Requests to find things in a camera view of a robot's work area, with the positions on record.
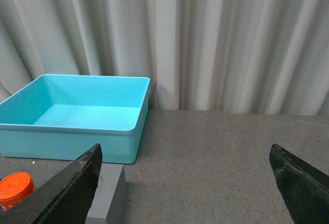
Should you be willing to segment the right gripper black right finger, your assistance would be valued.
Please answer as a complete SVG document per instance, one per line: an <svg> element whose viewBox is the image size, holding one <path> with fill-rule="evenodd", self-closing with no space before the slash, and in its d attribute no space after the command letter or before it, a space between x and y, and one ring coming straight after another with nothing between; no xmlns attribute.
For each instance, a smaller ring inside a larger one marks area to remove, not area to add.
<svg viewBox="0 0 329 224"><path fill-rule="evenodd" d="M269 162L294 223L328 223L328 175L273 144Z"/></svg>

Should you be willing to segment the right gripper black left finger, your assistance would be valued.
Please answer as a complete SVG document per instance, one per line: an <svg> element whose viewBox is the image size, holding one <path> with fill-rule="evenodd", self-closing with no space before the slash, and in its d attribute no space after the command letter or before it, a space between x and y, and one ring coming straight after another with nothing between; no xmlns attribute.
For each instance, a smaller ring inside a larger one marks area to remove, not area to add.
<svg viewBox="0 0 329 224"><path fill-rule="evenodd" d="M1 213L1 223L85 223L101 164L102 149L97 143L27 198Z"/></svg>

